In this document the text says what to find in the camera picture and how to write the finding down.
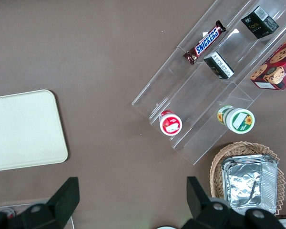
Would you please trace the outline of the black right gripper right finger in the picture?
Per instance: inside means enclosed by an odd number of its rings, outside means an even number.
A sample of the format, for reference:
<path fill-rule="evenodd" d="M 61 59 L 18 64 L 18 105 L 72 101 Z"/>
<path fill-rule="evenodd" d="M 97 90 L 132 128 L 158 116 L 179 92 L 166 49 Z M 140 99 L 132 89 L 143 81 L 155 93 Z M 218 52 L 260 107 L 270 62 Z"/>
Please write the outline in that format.
<path fill-rule="evenodd" d="M 186 199 L 194 219 L 211 203 L 197 177 L 187 177 Z"/>

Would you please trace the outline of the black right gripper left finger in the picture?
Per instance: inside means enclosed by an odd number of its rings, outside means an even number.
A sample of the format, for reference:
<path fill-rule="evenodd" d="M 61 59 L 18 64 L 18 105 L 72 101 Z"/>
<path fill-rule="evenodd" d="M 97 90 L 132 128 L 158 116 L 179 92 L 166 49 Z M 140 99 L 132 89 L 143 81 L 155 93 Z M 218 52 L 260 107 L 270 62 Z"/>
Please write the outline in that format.
<path fill-rule="evenodd" d="M 78 177 L 70 177 L 47 202 L 58 223 L 67 223 L 80 202 Z"/>

